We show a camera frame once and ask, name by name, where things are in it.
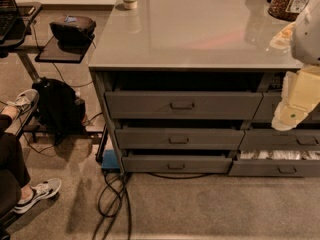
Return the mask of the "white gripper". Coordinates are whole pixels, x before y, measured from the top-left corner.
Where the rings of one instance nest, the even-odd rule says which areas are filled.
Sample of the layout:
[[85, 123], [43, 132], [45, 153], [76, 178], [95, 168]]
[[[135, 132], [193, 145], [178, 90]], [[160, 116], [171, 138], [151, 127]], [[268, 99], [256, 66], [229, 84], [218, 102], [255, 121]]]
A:
[[274, 112], [271, 126], [278, 131], [296, 128], [320, 102], [320, 67], [305, 65], [285, 77], [284, 103]]

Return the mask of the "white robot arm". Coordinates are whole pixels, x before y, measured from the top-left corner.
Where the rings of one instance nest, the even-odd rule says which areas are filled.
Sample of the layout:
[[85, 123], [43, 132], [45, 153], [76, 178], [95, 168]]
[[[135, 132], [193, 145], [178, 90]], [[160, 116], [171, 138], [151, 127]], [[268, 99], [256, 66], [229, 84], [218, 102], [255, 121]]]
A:
[[303, 64], [296, 73], [286, 73], [271, 123], [278, 131], [288, 131], [320, 103], [320, 0], [310, 0], [296, 20], [271, 39], [270, 46], [289, 48], [292, 57]]

